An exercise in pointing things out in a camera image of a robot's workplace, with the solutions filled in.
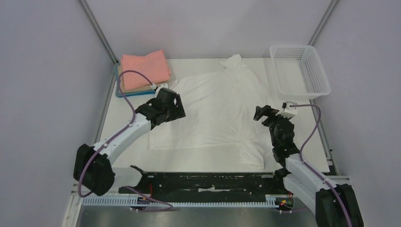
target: pink folded cloth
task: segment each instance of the pink folded cloth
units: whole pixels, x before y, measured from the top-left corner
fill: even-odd
[[[135,70],[142,73],[152,83],[168,81],[171,75],[163,50],[152,52],[146,56],[123,54],[121,67],[123,71]],[[125,73],[122,79],[125,90],[136,89],[149,84],[143,77],[131,72]]]

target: white plastic basket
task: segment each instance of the white plastic basket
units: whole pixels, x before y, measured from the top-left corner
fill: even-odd
[[[277,95],[285,101],[315,99],[331,92],[316,49],[309,45],[270,47]]]

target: purple cable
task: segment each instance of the purple cable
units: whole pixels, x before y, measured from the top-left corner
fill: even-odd
[[[149,84],[151,84],[151,85],[152,85],[152,82],[150,82],[150,80],[149,80],[145,75],[143,75],[142,73],[140,73],[140,72],[138,72],[138,71],[134,71],[134,70],[126,70],[126,71],[122,72],[122,73],[118,76],[118,78],[117,78],[117,87],[118,87],[118,90],[120,91],[121,95],[124,97],[125,101],[128,103],[128,105],[130,106],[130,108],[131,108],[131,110],[132,110],[132,114],[133,114],[133,115],[132,115],[132,119],[131,119],[131,121],[130,121],[130,123],[129,123],[129,124],[132,124],[132,123],[134,122],[135,116],[136,116],[136,114],[135,114],[135,109],[134,109],[134,107],[132,106],[131,102],[127,99],[127,96],[125,96],[125,94],[122,92],[121,86],[120,86],[120,78],[121,78],[121,76],[123,76],[123,75],[124,75],[125,73],[127,73],[127,72],[134,72],[134,73],[136,73],[136,74],[139,74],[140,76],[142,76],[143,78],[145,78],[145,79],[149,82]],[[117,136],[119,136],[119,135],[120,135],[121,133],[123,133],[127,128],[129,128],[129,124],[127,124],[124,128],[122,128],[120,131],[118,131],[118,133],[116,133],[116,134],[115,134],[114,136],[112,136],[108,141],[106,141],[106,144],[109,144],[109,143],[110,143],[111,141],[113,141]],[[79,181],[78,181],[78,195],[79,195],[81,198],[85,198],[85,197],[89,196],[90,194],[92,194],[92,192],[88,192],[88,193],[85,194],[85,195],[82,194],[82,191],[81,191],[82,181],[84,180],[84,175],[85,175],[85,173],[87,172],[87,169],[88,169],[89,165],[92,163],[93,159],[95,159],[96,155],[99,154],[104,148],[105,148],[105,145],[103,144],[103,145],[90,157],[90,159],[89,159],[88,162],[86,163],[84,169],[82,170],[81,176],[79,177]]]
[[[305,161],[304,161],[304,158],[302,157],[302,151],[304,150],[304,147],[305,147],[306,143],[312,138],[314,132],[316,131],[316,129],[317,129],[319,123],[320,123],[321,117],[322,117],[322,112],[321,112],[320,108],[319,108],[318,106],[316,106],[316,105],[313,105],[313,104],[290,105],[290,107],[306,107],[306,106],[310,106],[310,107],[316,108],[316,109],[317,109],[317,112],[318,112],[318,117],[317,117],[316,125],[315,125],[314,129],[312,130],[312,133],[311,133],[310,136],[305,140],[305,142],[304,142],[304,143],[302,144],[302,146],[301,146],[301,149],[299,150],[299,159],[302,161],[302,163],[303,163],[308,169],[310,169],[316,176],[318,176],[318,177],[323,181],[323,183],[325,183],[325,184],[331,189],[331,191],[334,193],[334,196],[337,198],[338,202],[340,203],[342,212],[344,212],[345,219],[347,220],[348,227],[352,227],[351,220],[349,219],[349,215],[348,215],[347,209],[345,208],[345,205],[344,205],[344,203],[342,202],[342,200],[341,200],[341,198],[340,198],[340,195],[338,195],[338,193],[337,193],[337,191],[334,189],[333,185],[331,185],[328,181],[326,181],[325,178],[324,178],[322,175],[320,175],[320,173],[318,173],[315,169],[313,169],[307,162],[305,162]]]
[[[162,209],[137,210],[137,212],[151,213],[151,212],[168,211],[168,210],[173,209],[173,206],[172,206],[170,203],[167,203],[167,202],[163,202],[163,201],[160,201],[160,200],[155,200],[155,199],[153,199],[153,198],[150,198],[150,197],[148,197],[148,196],[146,196],[146,195],[140,193],[139,191],[137,191],[137,190],[135,190],[135,189],[133,189],[133,188],[131,188],[131,187],[129,187],[129,186],[124,186],[124,187],[127,188],[128,190],[131,190],[132,192],[134,192],[134,193],[136,193],[136,194],[142,196],[142,197],[145,197],[145,198],[146,198],[147,200],[149,200],[149,201],[153,201],[153,202],[157,202],[157,203],[161,203],[161,204],[164,204],[164,205],[166,205],[166,206],[169,206],[168,208],[162,208]]]

